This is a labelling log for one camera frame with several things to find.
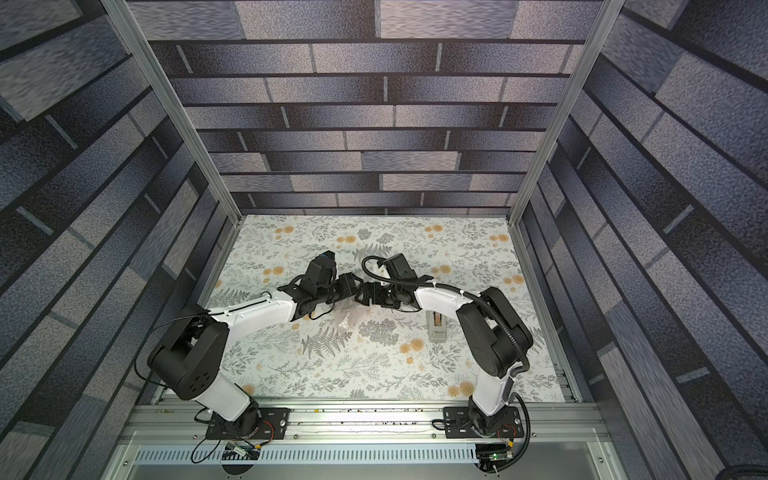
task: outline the gray brick pattern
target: gray brick pattern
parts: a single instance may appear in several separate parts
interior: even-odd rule
[[[632,480],[768,461],[766,21],[627,0],[523,214]]]
[[[253,210],[257,195],[259,211],[303,214],[339,206],[302,204],[312,198],[304,192],[365,192],[356,206],[375,212],[498,214],[515,198],[601,3],[129,5],[240,208]],[[376,178],[339,174],[352,171]],[[290,172],[290,182],[276,172]],[[407,205],[376,203],[391,190],[420,195]],[[422,205],[421,194],[437,191],[445,205]],[[452,198],[471,191],[507,195],[486,197],[490,204]]]
[[[223,5],[185,15],[210,14],[221,32],[210,9]],[[193,209],[207,182],[100,2],[11,2],[0,31],[2,477],[95,480],[142,387],[128,373],[147,331],[207,282],[231,223],[210,194]],[[220,159],[249,172],[252,161]]]

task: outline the metal slot vent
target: metal slot vent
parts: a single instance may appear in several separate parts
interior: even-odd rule
[[[183,465],[190,462],[193,445],[147,445],[141,448],[139,465]],[[196,461],[210,452],[201,446],[194,454]],[[204,462],[227,464],[383,464],[383,463],[475,463],[475,446],[470,444],[385,444],[385,445],[271,445],[264,448],[259,460],[246,460],[240,455],[227,455],[222,460],[223,446]]]

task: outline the orange flower pattern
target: orange flower pattern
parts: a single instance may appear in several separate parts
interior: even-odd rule
[[[256,299],[296,275],[324,250],[339,273],[365,255],[404,253],[417,274],[470,292],[496,286],[531,328],[538,328],[525,278],[503,219],[415,217],[246,217],[207,308]],[[313,315],[328,310],[320,305]],[[428,341],[423,313],[362,309],[349,332],[337,329],[339,306],[322,319],[262,329],[236,342],[222,370],[255,396],[371,399],[467,399],[480,368],[455,320],[449,341]],[[531,370],[516,387],[532,401],[561,402],[543,340],[534,335]]]

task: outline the wire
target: wire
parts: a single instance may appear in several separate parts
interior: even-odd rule
[[[260,449],[260,448],[262,448],[262,447],[263,447],[263,446],[265,446],[267,443],[269,443],[269,442],[272,442],[272,440],[274,440],[274,438],[275,438],[275,427],[273,427],[273,426],[272,426],[272,424],[271,424],[271,423],[269,423],[267,420],[262,420],[262,422],[264,422],[264,423],[266,423],[267,425],[269,425],[269,426],[270,426],[270,431],[272,432],[272,435],[270,436],[270,439],[269,439],[269,440],[267,440],[266,442],[262,442],[262,443],[260,443],[260,444],[259,444],[259,446],[257,446],[257,447],[254,447],[255,449]]]
[[[328,310],[327,312],[323,312],[323,313],[319,314],[318,316],[316,316],[316,317],[314,317],[314,318],[313,318],[313,317],[310,315],[310,320],[317,320],[317,319],[319,319],[321,316],[323,316],[323,315],[327,315],[328,313],[331,313],[331,312],[333,311],[333,307],[334,307],[334,306],[336,306],[336,302],[333,302],[333,303],[331,303],[331,309],[330,309],[330,310]]]
[[[256,446],[253,443],[248,442],[246,439],[240,439],[240,441],[247,443],[248,445],[250,445],[250,447],[252,449],[256,450]]]
[[[266,293],[267,295],[269,295],[269,296],[270,296],[270,300],[272,299],[272,293],[270,293],[270,291],[269,291],[269,290],[264,290],[264,291],[262,291],[261,293],[259,293],[259,297],[262,297],[262,296],[264,296],[264,293]],[[241,309],[243,309],[243,308],[247,308],[247,307],[249,307],[249,306],[252,306],[252,305],[256,305],[256,304],[258,304],[258,303],[263,303],[263,302],[266,302],[266,301],[267,301],[267,300],[266,300],[266,299],[264,299],[264,300],[259,300],[259,301],[257,301],[257,302],[252,302],[252,303],[249,303],[248,305],[245,305],[245,306],[242,306],[242,307],[238,308],[237,310],[241,310]],[[219,313],[211,313],[211,312],[207,312],[207,313],[198,313],[197,315],[180,316],[180,317],[177,317],[177,318],[174,318],[174,319],[168,320],[167,322],[163,322],[163,323],[161,323],[160,325],[158,325],[158,326],[154,327],[154,328],[153,328],[152,330],[150,330],[150,331],[149,331],[149,333],[147,334],[147,338],[149,339],[149,335],[152,335],[152,333],[154,333],[156,330],[158,330],[158,329],[160,329],[160,328],[162,328],[162,327],[166,326],[168,323],[173,323],[173,322],[175,322],[175,321],[177,321],[177,320],[190,319],[190,318],[198,318],[198,317],[201,317],[201,316],[223,315],[223,314],[224,314],[224,312],[219,312]],[[166,385],[166,384],[164,384],[164,383],[159,383],[159,382],[155,382],[154,380],[149,380],[148,378],[146,378],[146,377],[144,377],[143,375],[141,375],[141,374],[139,373],[139,368],[138,368],[138,365],[136,364],[136,362],[137,362],[137,361],[138,361],[138,355],[136,355],[136,356],[134,357],[134,372],[136,373],[136,376],[137,376],[137,377],[139,377],[140,379],[144,380],[145,382],[147,382],[147,383],[151,383],[151,384],[153,384],[153,385],[158,385],[158,386],[165,386],[165,387],[167,387],[167,386],[168,386],[168,385]]]
[[[768,477],[768,467],[764,465],[732,465],[723,468],[715,480],[730,480],[736,477]]]
[[[198,463],[203,463],[203,462],[205,462],[206,460],[208,460],[208,459],[210,458],[210,456],[211,456],[211,455],[212,455],[212,454],[213,454],[213,453],[216,451],[216,449],[218,449],[218,448],[219,448],[219,445],[221,445],[221,439],[219,439],[219,441],[218,441],[218,442],[216,442],[216,446],[215,446],[215,447],[213,447],[213,448],[210,450],[210,452],[208,452],[208,455],[205,455],[205,456],[204,456],[202,459],[200,459],[200,460],[198,460],[197,462],[195,462],[195,461],[194,461],[194,453],[197,451],[197,448],[198,448],[198,447],[200,447],[200,445],[203,445],[203,442],[205,442],[206,440],[208,440],[208,436],[207,436],[207,435],[205,435],[205,436],[203,437],[203,439],[202,439],[202,440],[200,440],[200,443],[198,443],[197,445],[195,445],[194,449],[192,449],[192,455],[190,455],[190,460],[191,460],[191,461],[192,461],[192,463],[194,463],[195,465],[197,465]]]
[[[515,435],[517,435],[517,434],[518,434],[518,430],[517,430],[517,429],[516,429],[514,426],[512,426],[512,425],[507,425],[506,423],[502,423],[502,426],[504,426],[504,427],[507,427],[508,429],[512,429],[512,436],[511,436],[511,437],[509,437],[509,439],[510,439],[510,440],[514,439],[514,438],[515,438]],[[498,430],[498,432],[496,432],[496,435],[497,435],[499,438],[501,438],[501,437],[502,437],[502,430],[501,430],[501,429],[499,429],[499,430]]]
[[[443,424],[443,428],[440,428],[440,427],[438,427],[438,426],[436,425],[436,423],[442,423],[442,424]],[[443,419],[434,419],[434,420],[432,420],[432,427],[433,427],[435,430],[439,430],[440,432],[444,432],[444,431],[445,431],[445,429],[447,429],[447,428],[448,428],[448,422],[446,422],[446,421],[445,421],[445,420],[443,420]]]
[[[193,420],[194,420],[195,422],[197,422],[197,423],[204,423],[205,425],[208,425],[208,423],[210,422],[210,420],[203,420],[203,419],[199,419],[199,418],[197,417],[199,414],[201,414],[202,412],[205,412],[206,410],[208,410],[208,407],[204,406],[202,409],[200,409],[200,411],[199,411],[199,412],[197,412],[197,413],[195,413],[195,414],[194,414],[194,418],[193,418]]]
[[[525,439],[523,440],[523,446],[520,448],[520,451],[515,455],[515,457],[512,460],[509,460],[504,465],[499,467],[497,467],[496,465],[493,465],[493,468],[494,468],[493,470],[483,470],[482,468],[480,468],[480,465],[478,464],[478,468],[484,473],[494,473],[494,472],[499,473],[502,470],[505,470],[513,466],[523,456],[525,451],[528,450],[528,445],[530,445],[531,443],[531,417],[528,416],[528,408],[525,406],[525,402],[523,402],[523,398],[520,396],[520,394],[515,393],[515,398],[517,399],[518,403],[520,404],[520,408],[523,411],[523,417],[525,417]]]
[[[248,445],[250,445],[250,450],[246,450],[246,449],[243,449],[243,451],[246,453],[246,455],[248,456],[248,458],[250,458],[251,460],[254,460],[254,461],[255,461],[255,460],[258,460],[258,459],[259,459],[259,449],[257,449],[257,448],[256,448],[256,446],[254,446],[252,443],[248,442],[247,440],[242,440],[242,442],[245,442],[245,443],[247,443]],[[236,444],[236,443],[234,443],[234,442],[232,442],[232,443],[233,443],[233,444],[234,444],[236,447],[239,447],[239,448],[243,448],[243,447],[241,447],[240,445],[238,445],[238,444]],[[226,459],[227,459],[227,457],[231,457],[231,456],[234,456],[234,455],[239,455],[239,453],[235,452],[234,450],[230,450],[230,451],[228,451],[228,452],[224,452],[224,453],[222,453],[222,454],[221,454],[221,460],[222,460],[222,461],[223,461],[223,460],[226,460]]]
[[[310,320],[317,320],[317,319],[319,319],[321,316],[323,316],[323,315],[327,315],[328,313],[331,313],[331,312],[333,311],[333,307],[334,307],[334,306],[336,306],[336,299],[334,298],[334,296],[336,295],[336,294],[334,293],[334,290],[335,290],[335,289],[336,289],[336,284],[335,284],[335,283],[331,283],[331,284],[329,285],[329,290],[331,291],[331,299],[332,299],[332,301],[331,301],[331,308],[330,308],[330,310],[328,310],[327,312],[323,312],[323,313],[319,314],[318,316],[316,316],[316,317],[314,317],[314,318],[312,318],[312,313],[310,313]]]
[[[403,313],[416,313],[416,312],[421,312],[422,311],[422,307],[419,307],[418,310],[401,310],[401,309],[397,309],[397,311],[398,312],[403,312]]]
[[[173,323],[173,322],[175,322],[175,321],[177,321],[177,320],[184,320],[184,319],[190,319],[190,318],[198,318],[198,317],[201,317],[201,316],[206,316],[206,315],[207,315],[207,313],[198,313],[197,315],[180,316],[180,317],[174,318],[174,319],[172,319],[172,320],[168,320],[167,322],[162,322],[160,325],[158,325],[158,326],[154,327],[152,330],[150,330],[150,331],[149,331],[149,333],[147,334],[147,338],[149,339],[149,336],[150,336],[150,335],[152,335],[152,333],[154,333],[154,332],[155,332],[155,331],[157,331],[158,329],[160,329],[160,328],[162,328],[162,327],[166,326],[168,323]],[[139,367],[138,367],[138,365],[136,364],[136,362],[137,362],[138,360],[139,360],[139,355],[136,355],[136,356],[134,357],[134,372],[136,373],[136,376],[137,376],[137,377],[139,377],[140,379],[144,380],[145,382],[147,382],[147,383],[151,383],[151,384],[153,384],[153,385],[159,385],[159,386],[168,386],[168,385],[166,385],[166,384],[164,384],[164,383],[159,383],[159,382],[155,382],[154,380],[149,380],[149,379],[148,379],[148,378],[146,378],[145,376],[141,375],[141,374],[139,373]]]
[[[362,259],[362,271],[366,273],[366,275],[370,276],[371,278],[374,278],[380,282],[387,282],[387,283],[394,283],[397,285],[406,285],[406,286],[432,286],[432,283],[423,283],[423,282],[409,282],[406,280],[395,280],[391,278],[386,278],[384,276],[376,275],[375,273],[371,273],[370,270],[368,270],[368,267],[366,266],[366,263],[369,260],[385,260],[382,257],[378,257],[376,255],[368,255],[367,257]],[[479,296],[473,295],[469,292],[462,292],[461,289],[453,286],[448,285],[447,283],[435,283],[434,286],[438,286],[440,288],[444,288],[446,290],[451,290],[452,292],[460,293],[463,296],[471,299],[475,303],[477,303],[483,311],[485,311],[485,314],[488,315],[492,320],[496,322],[498,327],[502,329],[502,332],[507,336],[509,339],[509,342],[512,344],[512,349],[515,351],[515,355],[518,356],[518,359],[522,363],[521,366],[514,368],[510,373],[509,376],[513,377],[517,375],[518,373],[527,372],[531,368],[531,363],[528,361],[528,357],[525,355],[525,352],[523,352],[522,348],[520,347],[520,344],[515,339],[515,336],[512,334],[512,328],[507,323],[506,319],[497,312],[493,307],[491,307],[488,302],[480,298]]]

